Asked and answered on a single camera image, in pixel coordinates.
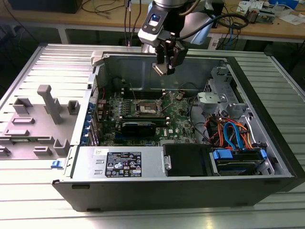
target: side panel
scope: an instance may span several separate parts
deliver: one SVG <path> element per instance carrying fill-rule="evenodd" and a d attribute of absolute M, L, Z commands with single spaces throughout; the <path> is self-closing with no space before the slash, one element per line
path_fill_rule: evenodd
<path fill-rule="evenodd" d="M 290 179 L 174 182 L 58 183 L 56 190 L 76 211 L 121 211 L 252 206 Z"/>
<path fill-rule="evenodd" d="M 285 162 L 289 172 L 293 176 L 295 176 L 295 178 L 297 178 L 289 186 L 282 189 L 282 191 L 290 191 L 291 189 L 297 187 L 305 181 L 305 171 L 303 170 L 300 163 L 297 161 L 295 155 L 291 151 L 289 145 L 287 144 L 284 137 L 282 136 L 279 129 L 272 120 L 271 116 L 267 112 L 254 88 L 251 86 L 249 80 L 245 76 L 245 73 L 239 66 L 236 59 L 230 57 L 228 58 L 228 62 L 231 65 L 232 70 L 238 80 L 236 83 L 239 84 L 245 95 L 248 97 L 251 106 L 257 113 L 259 120 L 262 122 L 262 126 L 271 138 L 272 143 L 274 144 L 276 150 Z"/>

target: black cable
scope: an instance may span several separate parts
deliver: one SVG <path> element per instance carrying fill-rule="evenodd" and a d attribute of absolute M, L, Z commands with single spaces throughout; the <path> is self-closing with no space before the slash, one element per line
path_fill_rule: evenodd
<path fill-rule="evenodd" d="M 81 5 L 81 9 L 82 10 L 84 10 L 84 11 L 86 11 L 86 12 L 88 12 L 88 13 L 104 13 L 104 12 L 109 12 L 109 11 L 112 11 L 112 10 L 115 10 L 115 9 L 117 9 L 117 8 L 120 8 L 120 7 L 123 7 L 124 5 L 121 5 L 121 6 L 117 6 L 117 7 L 114 7 L 114 8 L 112 8 L 112 9 L 109 9 L 109 10 L 102 10 L 102 11 L 100 11 L 100 10 L 97 10 L 97 8 L 99 8 L 99 7 L 101 7 L 101 6 L 108 6 L 108 5 L 112 5 L 114 2 L 116 2 L 116 1 L 114 1 L 113 3 L 110 3 L 110 4 L 103 4 L 103 5 L 99 5 L 99 6 L 97 6 L 95 9 L 95 11 L 90 11 L 90 10 L 86 10 L 85 8 L 84 8 L 84 5 L 85 4 L 87 4 L 88 2 L 90 2 L 90 1 L 92 1 L 92 0 L 87 0 L 87 1 L 85 1 L 82 5 Z"/>
<path fill-rule="evenodd" d="M 176 41 L 182 41 L 182 40 L 184 40 L 184 39 L 187 39 L 187 38 L 189 38 L 189 37 L 195 35 L 197 32 L 201 31 L 203 28 L 205 28 L 205 27 L 208 26 L 209 24 L 214 23 L 214 21 L 217 21 L 217 20 L 219 20 L 219 19 L 221 19 L 221 18 L 227 18 L 227 17 L 240 18 L 240 19 L 242 19 L 245 23 L 244 23 L 243 25 L 233 25 L 233 24 L 227 25 L 227 24 L 222 23 L 222 22 L 220 22 L 220 21 L 219 21 L 218 23 L 221 24 L 221 25 L 223 25 L 223 26 L 225 26 L 225 27 L 227 27 L 227 28 L 230 28 L 230 29 L 242 29 L 242 28 L 246 27 L 246 26 L 249 24 L 249 20 L 248 20 L 245 16 L 242 16 L 242 15 L 237 14 L 237 13 L 226 13 L 226 14 L 222 14 L 222 15 L 219 15 L 219 16 L 213 18 L 212 20 L 210 20 L 210 21 L 208 21 L 207 23 L 203 24 L 202 26 L 200 26 L 198 29 L 194 30 L 193 32 L 191 32 L 191 33 L 189 33 L 189 34 L 187 34 L 187 35 L 185 35 L 185 36 L 183 36 L 183 37 L 175 37 L 174 39 L 175 39 Z"/>
<path fill-rule="evenodd" d="M 190 84 L 190 85 L 192 85 L 194 88 L 196 88 L 198 91 L 200 91 L 200 89 L 199 89 L 194 83 L 192 83 L 192 82 L 185 82 L 185 83 L 181 84 L 180 87 L 179 87 L 179 91 L 180 91 L 181 88 L 182 88 L 184 85 L 186 85 L 186 84 Z"/>
<path fill-rule="evenodd" d="M 124 15 L 124 36 L 125 36 L 125 45 L 127 46 L 126 18 L 127 18 L 127 7 L 125 7 L 125 15 Z"/>
<path fill-rule="evenodd" d="M 229 35 L 229 33 L 230 33 L 230 29 L 229 29 L 228 33 L 225 35 L 223 41 L 220 42 L 220 44 L 219 44 L 219 46 L 216 48 L 216 50 L 219 50 L 221 46 L 222 46 L 222 48 L 224 47 L 225 39 L 227 39 L 227 36 Z"/>
<path fill-rule="evenodd" d="M 193 10 L 196 8 L 196 6 L 199 4 L 200 0 L 195 0 L 193 5 L 185 12 L 179 13 L 179 16 L 186 16 L 193 12 Z"/>
<path fill-rule="evenodd" d="M 18 22 L 18 24 L 25 29 L 25 31 L 39 44 L 39 41 L 27 30 L 27 28 L 25 28 L 20 21 L 17 20 L 17 18 L 15 18 L 15 16 L 11 13 L 11 11 L 9 10 L 8 6 L 5 4 L 4 0 L 2 0 L 4 7 L 6 8 L 6 10 L 8 11 L 8 13 L 11 15 L 11 17 Z"/>
<path fill-rule="evenodd" d="M 192 126 L 194 127 L 195 131 L 197 131 L 206 141 L 210 142 L 209 138 L 207 136 L 205 136 L 203 133 L 201 133 L 194 125 L 193 121 L 192 121 L 192 108 L 194 106 L 194 102 L 197 99 L 197 96 L 194 97 L 191 108 L 190 108 L 190 122 L 192 124 Z"/>
<path fill-rule="evenodd" d="M 131 23 L 132 23 L 132 11 L 129 9 L 129 28 L 128 28 L 128 45 L 130 45 L 130 28 L 131 28 Z"/>
<path fill-rule="evenodd" d="M 132 28 L 132 35 L 131 35 L 131 40 L 130 40 L 130 45 L 132 45 L 132 37 L 133 37 L 133 34 L 134 34 L 134 31 L 135 31 L 135 26 L 136 26 L 136 24 L 137 24 L 137 22 L 138 22 L 138 19 L 139 19 L 139 17 L 140 17 L 140 15 L 141 15 L 141 11 L 142 11 L 142 0 L 140 0 L 140 9 L 139 9 L 139 14 L 138 14 L 138 16 L 137 16 L 137 18 L 136 18 L 136 20 L 135 20 L 135 22 L 134 22 L 134 24 L 133 24 L 133 28 Z"/>

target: warning label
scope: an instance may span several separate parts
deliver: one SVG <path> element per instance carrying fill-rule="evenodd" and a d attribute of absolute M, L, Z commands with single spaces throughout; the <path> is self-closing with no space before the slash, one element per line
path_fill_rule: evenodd
<path fill-rule="evenodd" d="M 141 177 L 141 152 L 109 152 L 106 177 Z"/>

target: red cable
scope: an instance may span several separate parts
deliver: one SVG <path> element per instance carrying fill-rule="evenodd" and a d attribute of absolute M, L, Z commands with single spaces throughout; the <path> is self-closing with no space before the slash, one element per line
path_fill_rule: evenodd
<path fill-rule="evenodd" d="M 102 100 L 104 99 L 104 96 L 105 96 L 105 88 L 103 87 L 103 97 L 102 97 Z"/>

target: yellow wire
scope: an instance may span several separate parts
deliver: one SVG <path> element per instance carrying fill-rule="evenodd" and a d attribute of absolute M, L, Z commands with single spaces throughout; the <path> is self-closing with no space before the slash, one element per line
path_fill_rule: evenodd
<path fill-rule="evenodd" d="M 250 148 L 253 149 L 252 144 L 251 144 L 251 141 L 250 141 L 250 135 L 249 135 L 249 133 L 248 133 L 248 142 L 249 142 Z"/>

